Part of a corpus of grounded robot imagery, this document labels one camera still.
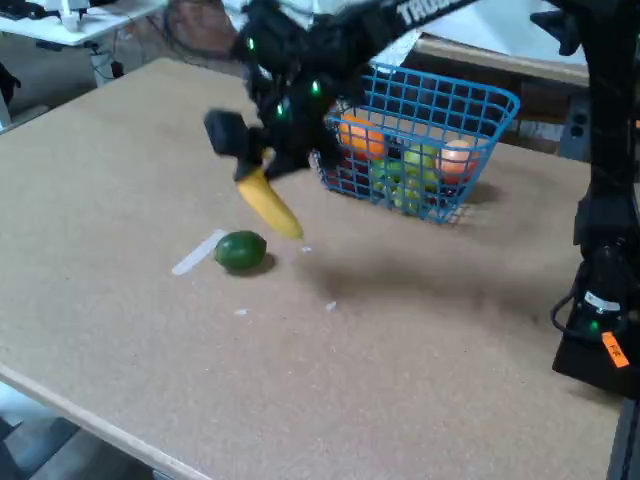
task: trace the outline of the orange sticker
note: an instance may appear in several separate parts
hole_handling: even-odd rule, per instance
[[[620,348],[616,337],[613,336],[613,333],[604,332],[602,334],[602,343],[607,347],[609,356],[611,357],[611,360],[613,360],[613,363],[616,364],[616,367],[622,368],[629,365],[629,360],[627,360],[627,357],[622,352],[622,349]]]

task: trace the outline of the white label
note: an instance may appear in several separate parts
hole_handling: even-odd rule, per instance
[[[461,0],[408,0],[401,3],[396,11],[402,15],[404,24],[410,27],[414,23],[420,22],[433,15],[438,10],[455,5]]]
[[[593,293],[587,291],[584,295],[585,301],[590,303],[596,308],[600,310],[606,310],[607,312],[619,312],[620,304],[617,302],[607,302],[606,300],[602,300],[600,297],[596,297]]]
[[[174,275],[184,275],[190,271],[193,267],[199,264],[204,258],[209,255],[218,245],[218,242],[227,235],[229,232],[224,230],[216,230],[213,234],[207,238],[204,242],[198,245],[189,255],[184,257],[180,263],[178,263],[171,273]]]

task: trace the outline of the white tape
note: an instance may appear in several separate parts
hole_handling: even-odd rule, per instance
[[[207,255],[209,255],[218,245],[218,242],[222,240],[222,237],[229,232],[224,230],[216,230],[213,234],[207,238],[204,242],[198,245],[193,252],[184,257],[180,263],[178,263],[171,273],[174,275],[184,275],[197,264],[199,264]]]

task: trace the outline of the table edge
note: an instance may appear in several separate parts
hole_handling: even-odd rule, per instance
[[[51,407],[62,417],[72,421],[101,440],[141,460],[148,466],[166,475],[175,477],[176,480],[211,480],[211,477],[167,455],[161,450],[100,418],[96,414],[83,409],[29,379],[25,375],[2,364],[0,364],[0,381],[15,388],[33,400],[47,407]]]
[[[504,55],[469,45],[449,42],[437,37],[420,37],[416,41],[414,50],[426,55],[497,68],[546,80],[569,83],[571,85],[581,87],[589,85],[589,73],[586,67],[581,71],[579,69],[568,68],[562,63]],[[486,63],[480,63],[479,60],[486,60]]]

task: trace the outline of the toy banana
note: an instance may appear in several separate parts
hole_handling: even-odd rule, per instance
[[[288,238],[303,237],[302,227],[293,212],[271,188],[262,168],[236,182],[238,192],[267,224],[276,232]]]

